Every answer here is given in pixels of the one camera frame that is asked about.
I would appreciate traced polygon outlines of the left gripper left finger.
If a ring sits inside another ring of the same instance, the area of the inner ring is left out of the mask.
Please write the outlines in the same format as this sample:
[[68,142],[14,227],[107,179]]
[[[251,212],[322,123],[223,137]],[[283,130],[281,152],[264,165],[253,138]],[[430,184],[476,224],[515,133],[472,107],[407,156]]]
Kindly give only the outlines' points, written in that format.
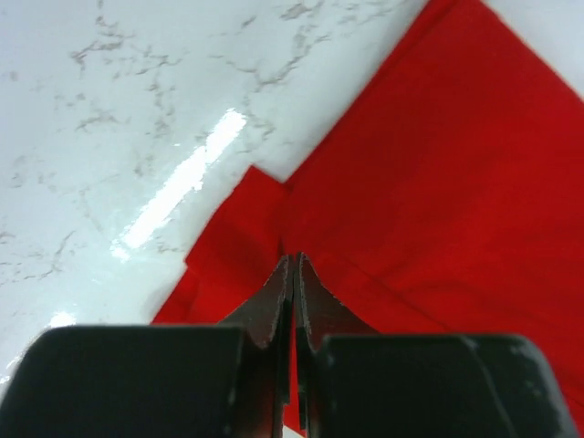
[[293,260],[214,325],[53,328],[1,404],[4,437],[278,437]]

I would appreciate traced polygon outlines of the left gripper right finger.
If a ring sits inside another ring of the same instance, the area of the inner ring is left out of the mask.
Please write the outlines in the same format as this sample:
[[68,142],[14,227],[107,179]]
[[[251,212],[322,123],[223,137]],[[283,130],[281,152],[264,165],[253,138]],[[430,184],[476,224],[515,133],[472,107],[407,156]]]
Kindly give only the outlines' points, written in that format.
[[293,276],[298,417],[309,437],[575,437],[556,376],[510,334],[382,334],[304,254]]

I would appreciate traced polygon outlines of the red t-shirt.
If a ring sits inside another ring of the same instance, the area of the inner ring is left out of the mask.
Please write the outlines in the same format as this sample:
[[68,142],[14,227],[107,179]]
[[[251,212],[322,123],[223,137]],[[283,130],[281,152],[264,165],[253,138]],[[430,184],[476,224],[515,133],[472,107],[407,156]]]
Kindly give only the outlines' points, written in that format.
[[250,167],[159,324],[215,323],[286,254],[374,328],[511,332],[583,422],[583,103],[480,1],[431,1],[285,181]]

